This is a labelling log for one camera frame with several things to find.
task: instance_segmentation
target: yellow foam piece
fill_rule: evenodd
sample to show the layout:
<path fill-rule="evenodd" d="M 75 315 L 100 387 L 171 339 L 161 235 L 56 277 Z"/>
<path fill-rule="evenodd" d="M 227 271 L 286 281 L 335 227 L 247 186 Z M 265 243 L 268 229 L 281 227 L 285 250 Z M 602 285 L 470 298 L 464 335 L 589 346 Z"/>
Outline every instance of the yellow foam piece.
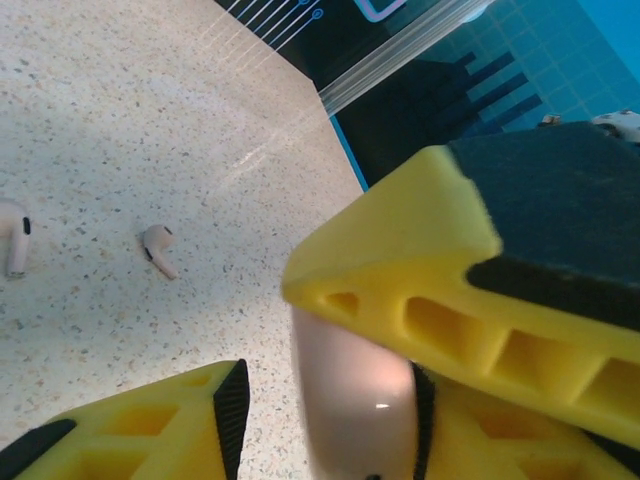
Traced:
<path fill-rule="evenodd" d="M 438 386 L 425 480 L 634 480 L 578 428 L 467 387 Z"/>
<path fill-rule="evenodd" d="M 53 418 L 77 426 L 17 479 L 230 480 L 213 394 L 237 363 L 215 363 Z"/>
<path fill-rule="evenodd" d="M 445 377 L 640 449 L 640 333 L 470 285 L 501 248 L 473 182 L 428 147 L 305 239 L 282 292 Z"/>

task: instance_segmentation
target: wireless earbud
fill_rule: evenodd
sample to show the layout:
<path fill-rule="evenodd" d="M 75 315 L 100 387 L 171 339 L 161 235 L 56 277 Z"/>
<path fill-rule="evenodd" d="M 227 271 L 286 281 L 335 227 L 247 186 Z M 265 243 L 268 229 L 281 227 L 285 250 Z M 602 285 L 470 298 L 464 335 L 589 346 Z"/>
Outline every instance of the wireless earbud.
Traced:
<path fill-rule="evenodd" d="M 293 342 L 314 479 L 413 478 L 419 427 L 411 363 L 298 309 Z"/>
<path fill-rule="evenodd" d="M 178 278 L 178 271 L 164 257 L 162 250 L 171 246 L 174 237 L 173 232 L 164 225 L 153 225 L 144 232 L 142 243 L 147 258 L 160 269 L 168 278 Z"/>
<path fill-rule="evenodd" d="M 27 210 L 8 198 L 0 198 L 0 237 L 11 235 L 7 276 L 21 277 L 25 273 L 31 235 Z"/>

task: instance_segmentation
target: speckled floor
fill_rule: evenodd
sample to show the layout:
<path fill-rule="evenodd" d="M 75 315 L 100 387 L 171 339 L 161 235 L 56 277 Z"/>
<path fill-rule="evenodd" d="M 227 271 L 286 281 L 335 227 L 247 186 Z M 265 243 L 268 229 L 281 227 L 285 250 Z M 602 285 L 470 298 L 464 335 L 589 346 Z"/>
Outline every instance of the speckled floor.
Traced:
<path fill-rule="evenodd" d="M 280 273 L 360 193 L 312 84 L 210 0 L 0 12 L 0 196 L 34 232 L 26 277 L 0 276 L 0 447 L 71 407 L 244 357 L 241 478 L 308 478 Z M 154 223 L 177 237 L 173 282 L 142 254 Z"/>

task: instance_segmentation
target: dark panel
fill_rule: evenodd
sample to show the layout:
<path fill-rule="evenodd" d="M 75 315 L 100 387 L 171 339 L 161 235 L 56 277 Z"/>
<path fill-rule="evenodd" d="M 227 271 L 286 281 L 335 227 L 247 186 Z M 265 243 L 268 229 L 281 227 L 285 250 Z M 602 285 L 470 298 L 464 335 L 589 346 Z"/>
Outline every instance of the dark panel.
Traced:
<path fill-rule="evenodd" d="M 456 136 L 449 137 L 447 141 L 451 140 L 451 138 L 456 138 L 459 134 L 462 133 L 464 129 L 478 120 L 479 112 L 487 108 L 489 105 L 492 105 L 498 100 L 506 97 L 525 83 L 527 83 L 527 77 L 525 77 L 523 73 L 519 73 L 507 80 L 502 85 L 494 88 L 486 95 L 483 95 L 482 97 L 477 99 L 471 104 L 470 107 L 467 106 L 468 97 L 465 94 L 462 100 L 459 100 L 451 106 L 447 107 L 440 114 L 440 131 L 442 132 L 443 130 L 455 129 L 455 131 L 459 133 Z"/>
<path fill-rule="evenodd" d="M 420 149 L 456 138 L 444 131 L 429 92 L 468 75 L 464 63 L 472 57 L 454 64 L 413 60 L 336 115 L 369 186 Z M 459 105 L 467 112 L 471 102 Z"/>
<path fill-rule="evenodd" d="M 507 125 L 509 122 L 514 121 L 516 118 L 520 118 L 525 113 L 533 110 L 540 105 L 542 105 L 542 100 L 540 99 L 540 97 L 538 95 L 531 95 L 530 97 L 525 98 L 513 107 L 505 110 L 495 119 L 490 120 L 484 125 L 480 126 L 476 135 L 493 135 L 496 133 L 502 133 L 502 127 Z"/>
<path fill-rule="evenodd" d="M 445 107 L 454 100 L 465 95 L 467 90 L 472 89 L 476 85 L 484 82 L 486 79 L 495 75 L 507 65 L 513 63 L 514 58 L 511 52 L 507 52 L 504 55 L 499 56 L 489 64 L 482 67 L 473 75 L 460 75 L 448 82 L 445 85 L 439 87 L 436 92 L 436 98 L 438 100 L 438 106 Z"/>
<path fill-rule="evenodd" d="M 216 0 L 225 9 L 230 8 L 235 0 Z M 250 0 L 241 1 L 231 10 L 234 17 L 250 5 Z M 247 12 L 240 17 L 240 22 L 245 24 L 255 13 L 264 7 L 266 0 L 256 2 Z M 298 0 L 290 2 L 272 17 L 265 27 L 256 34 L 264 36 L 271 26 L 275 25 L 287 12 L 291 10 Z M 318 90 L 338 78 L 342 73 L 351 68 L 366 55 L 371 53 L 386 40 L 391 38 L 382 23 L 369 22 L 360 12 L 356 3 L 352 0 L 322 0 L 313 5 L 313 0 L 301 5 L 296 12 L 274 30 L 264 37 L 266 43 L 271 42 L 278 33 L 299 13 L 307 8 L 323 10 L 322 18 L 315 20 L 302 29 L 291 41 L 289 41 L 279 53 L 301 72 L 311 78 Z M 252 31 L 267 19 L 267 17 L 280 6 L 281 2 L 274 2 L 273 6 L 266 8 L 263 13 L 248 26 Z M 289 34 L 294 33 L 298 26 L 304 23 L 304 19 L 311 15 L 307 13 L 303 20 L 296 23 L 285 35 L 280 37 L 272 46 L 278 47 Z"/>

